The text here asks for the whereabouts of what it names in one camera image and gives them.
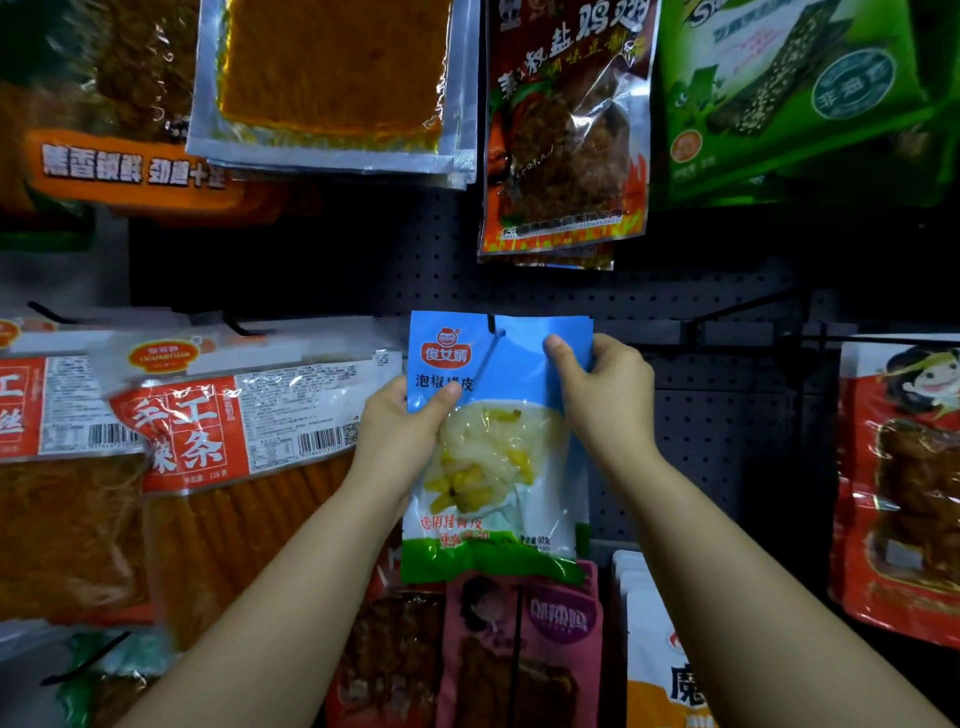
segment human hand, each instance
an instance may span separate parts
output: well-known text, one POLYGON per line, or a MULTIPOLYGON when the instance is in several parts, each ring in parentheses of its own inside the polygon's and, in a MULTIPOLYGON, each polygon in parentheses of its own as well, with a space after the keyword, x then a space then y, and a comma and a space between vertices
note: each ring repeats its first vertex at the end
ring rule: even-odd
POLYGON ((406 509, 410 489, 437 442, 437 431, 463 390, 450 382, 420 412, 407 412, 407 377, 391 379, 363 409, 349 487, 368 488, 374 498, 406 509))
POLYGON ((593 336, 593 371, 587 374, 556 334, 543 342, 557 367, 571 429, 602 468, 628 454, 657 456, 654 370, 636 349, 603 333, 593 336))

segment cartoon girl illustration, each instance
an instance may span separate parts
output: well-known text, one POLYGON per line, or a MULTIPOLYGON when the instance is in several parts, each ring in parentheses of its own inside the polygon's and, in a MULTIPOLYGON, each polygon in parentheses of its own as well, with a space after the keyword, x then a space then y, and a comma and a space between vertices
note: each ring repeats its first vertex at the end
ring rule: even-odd
POLYGON ((902 412, 939 408, 939 419, 960 409, 960 350, 911 347, 893 356, 880 376, 887 380, 887 398, 902 412))
POLYGON ((460 616, 470 632, 502 632, 503 590, 486 576, 474 576, 460 594, 460 616))

